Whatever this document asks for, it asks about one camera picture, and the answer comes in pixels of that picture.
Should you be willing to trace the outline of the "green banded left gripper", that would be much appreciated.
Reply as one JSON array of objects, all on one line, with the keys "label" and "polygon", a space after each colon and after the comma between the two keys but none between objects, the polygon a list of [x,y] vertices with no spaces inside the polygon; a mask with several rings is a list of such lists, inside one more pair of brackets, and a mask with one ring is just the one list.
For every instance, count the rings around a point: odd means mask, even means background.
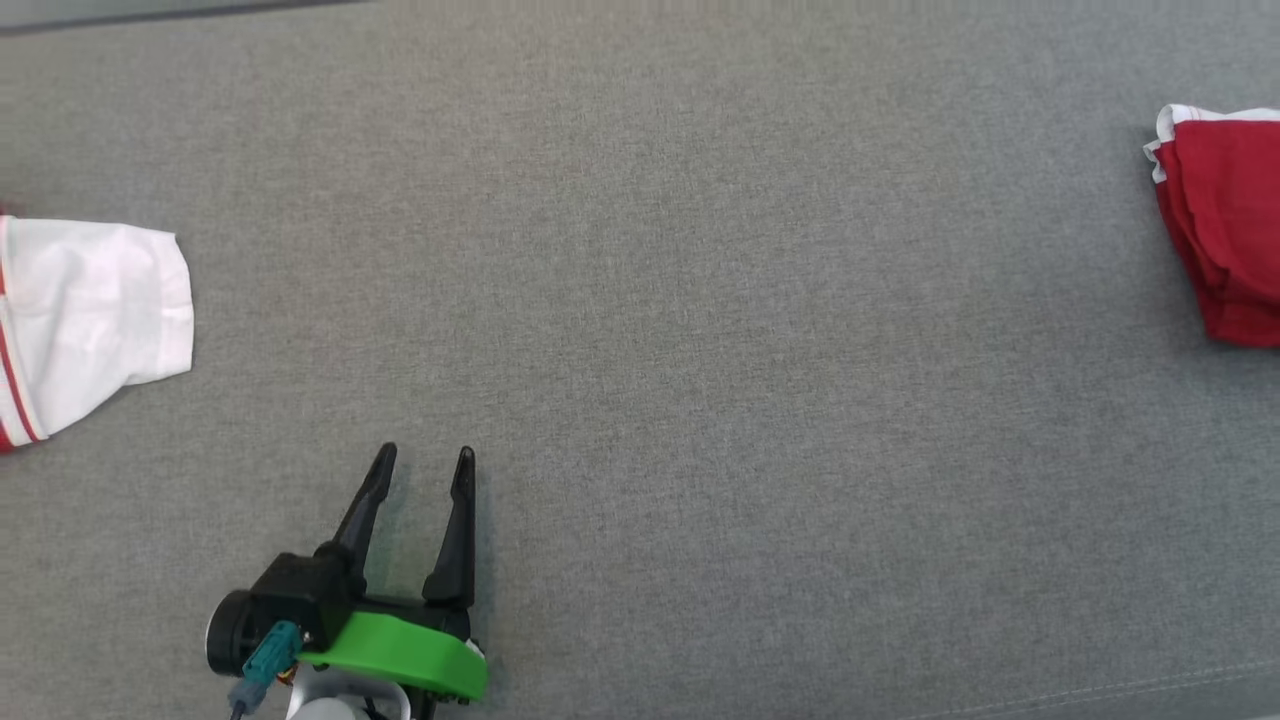
[{"label": "green banded left gripper", "polygon": [[[394,475],[396,443],[384,443],[349,502],[334,536],[316,559],[340,565],[347,593],[367,589],[367,561],[378,511]],[[451,482],[451,515],[435,565],[422,585],[425,605],[364,605],[325,650],[305,647],[298,661],[428,692],[462,703],[484,698],[490,679],[474,643],[470,607],[476,574],[476,457],[462,447]]]}]

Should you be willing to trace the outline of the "red jersey with white sleeves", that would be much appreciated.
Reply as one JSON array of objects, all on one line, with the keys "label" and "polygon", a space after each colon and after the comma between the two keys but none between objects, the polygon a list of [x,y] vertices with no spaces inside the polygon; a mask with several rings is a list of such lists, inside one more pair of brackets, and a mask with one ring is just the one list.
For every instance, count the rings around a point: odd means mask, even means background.
[{"label": "red jersey with white sleeves", "polygon": [[0,215],[0,454],[122,388],[189,372],[193,355],[189,268],[173,233]]}]

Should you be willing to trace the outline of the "red shorts with white trim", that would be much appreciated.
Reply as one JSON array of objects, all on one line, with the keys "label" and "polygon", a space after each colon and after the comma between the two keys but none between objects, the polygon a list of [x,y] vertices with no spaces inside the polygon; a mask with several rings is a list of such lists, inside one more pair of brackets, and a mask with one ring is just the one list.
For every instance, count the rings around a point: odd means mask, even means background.
[{"label": "red shorts with white trim", "polygon": [[1280,348],[1280,110],[1171,104],[1144,146],[1206,334]]}]

